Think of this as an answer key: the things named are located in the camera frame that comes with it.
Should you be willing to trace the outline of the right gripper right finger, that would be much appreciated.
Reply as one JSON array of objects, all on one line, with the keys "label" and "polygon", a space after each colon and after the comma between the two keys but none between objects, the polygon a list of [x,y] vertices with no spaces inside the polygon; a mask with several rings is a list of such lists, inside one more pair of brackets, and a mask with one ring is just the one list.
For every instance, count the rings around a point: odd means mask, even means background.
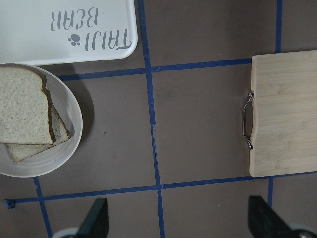
[{"label": "right gripper right finger", "polygon": [[260,196],[248,198],[248,228],[254,238],[315,238],[316,233],[293,229]]}]

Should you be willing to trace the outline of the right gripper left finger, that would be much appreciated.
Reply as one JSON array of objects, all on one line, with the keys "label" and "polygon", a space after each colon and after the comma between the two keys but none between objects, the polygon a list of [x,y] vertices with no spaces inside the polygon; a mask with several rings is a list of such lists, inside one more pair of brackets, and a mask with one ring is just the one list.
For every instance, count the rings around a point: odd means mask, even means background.
[{"label": "right gripper left finger", "polygon": [[108,202],[106,198],[94,201],[86,218],[76,232],[76,238],[106,238],[109,232]]}]

